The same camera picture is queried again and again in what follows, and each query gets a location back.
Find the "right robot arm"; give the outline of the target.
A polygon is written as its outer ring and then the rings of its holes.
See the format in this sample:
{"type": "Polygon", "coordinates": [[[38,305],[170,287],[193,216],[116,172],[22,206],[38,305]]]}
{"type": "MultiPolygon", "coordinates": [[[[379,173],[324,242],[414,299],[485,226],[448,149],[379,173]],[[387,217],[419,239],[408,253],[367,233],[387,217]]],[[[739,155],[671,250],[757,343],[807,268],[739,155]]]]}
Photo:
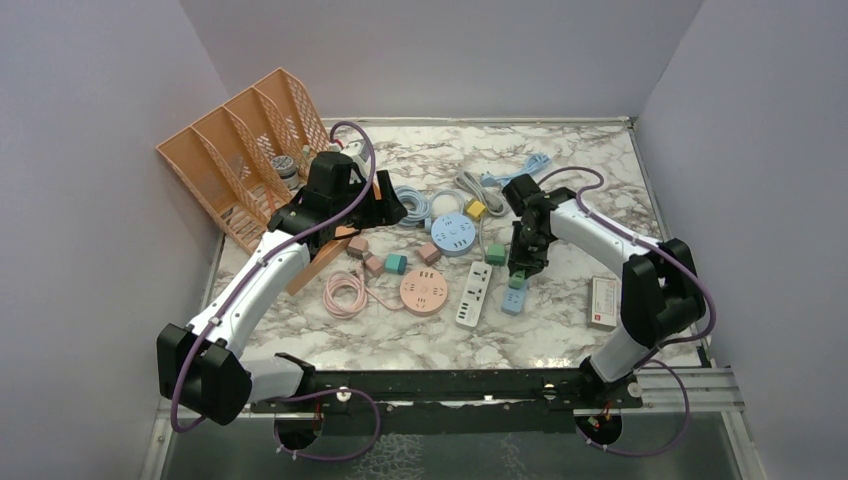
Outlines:
{"type": "Polygon", "coordinates": [[[683,342],[681,332],[715,315],[685,242],[641,236],[593,211],[581,192],[545,191],[529,174],[512,179],[502,194],[517,217],[507,260],[511,275],[541,273],[550,245],[561,241],[589,254],[621,282],[619,324],[579,366],[577,393],[585,404],[604,405],[658,350],[683,342]]]}

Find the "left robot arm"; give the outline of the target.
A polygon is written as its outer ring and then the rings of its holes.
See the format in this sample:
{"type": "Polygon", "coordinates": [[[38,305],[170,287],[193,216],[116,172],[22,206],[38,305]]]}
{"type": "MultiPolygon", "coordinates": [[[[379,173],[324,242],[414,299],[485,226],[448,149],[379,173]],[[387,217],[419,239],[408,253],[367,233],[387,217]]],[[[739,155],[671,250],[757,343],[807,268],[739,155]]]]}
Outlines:
{"type": "Polygon", "coordinates": [[[406,215],[388,171],[365,174],[343,153],[319,153],[305,186],[272,213],[231,283],[186,325],[168,324],[158,335],[161,396],[219,425],[257,401],[279,399],[294,411],[309,406],[315,386],[305,377],[306,363],[287,354],[244,361],[250,336],[285,288],[335,239],[338,227],[391,226],[406,215]]]}

